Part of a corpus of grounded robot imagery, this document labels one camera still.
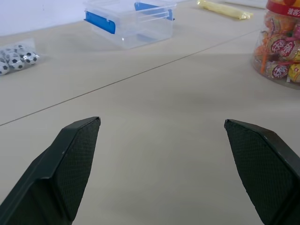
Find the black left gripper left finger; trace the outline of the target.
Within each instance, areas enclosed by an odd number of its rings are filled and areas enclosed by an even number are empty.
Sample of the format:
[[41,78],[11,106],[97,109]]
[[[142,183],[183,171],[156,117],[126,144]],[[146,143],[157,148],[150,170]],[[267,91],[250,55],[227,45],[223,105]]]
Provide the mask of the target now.
[[87,186],[99,117],[64,127],[36,157],[0,205],[2,225],[70,225]]

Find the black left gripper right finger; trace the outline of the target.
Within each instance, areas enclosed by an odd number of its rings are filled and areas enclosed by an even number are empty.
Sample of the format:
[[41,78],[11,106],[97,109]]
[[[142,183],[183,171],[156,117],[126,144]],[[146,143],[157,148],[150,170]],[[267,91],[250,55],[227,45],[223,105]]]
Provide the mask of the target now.
[[265,225],[300,223],[300,158],[273,131],[224,123],[242,184]]

